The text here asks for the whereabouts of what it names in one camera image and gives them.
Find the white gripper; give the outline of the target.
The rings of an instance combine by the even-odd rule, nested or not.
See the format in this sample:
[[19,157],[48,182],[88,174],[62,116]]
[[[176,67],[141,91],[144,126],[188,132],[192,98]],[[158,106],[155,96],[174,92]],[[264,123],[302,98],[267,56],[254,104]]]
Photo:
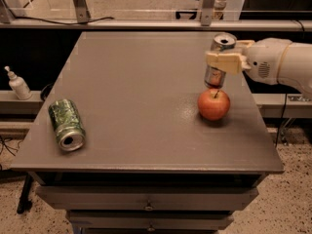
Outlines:
[[254,40],[238,40],[237,48],[248,48],[247,56],[238,52],[206,52],[206,63],[226,73],[238,74],[245,70],[254,81],[278,84],[278,72],[282,57],[292,43],[288,39],[266,38]]

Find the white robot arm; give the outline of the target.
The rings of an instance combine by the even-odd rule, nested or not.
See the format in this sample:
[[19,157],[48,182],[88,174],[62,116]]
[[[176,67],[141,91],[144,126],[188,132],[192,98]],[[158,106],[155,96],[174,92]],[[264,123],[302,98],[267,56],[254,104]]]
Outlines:
[[254,81],[282,84],[312,98],[312,45],[288,39],[237,41],[234,48],[206,52],[207,65],[225,73],[245,71]]

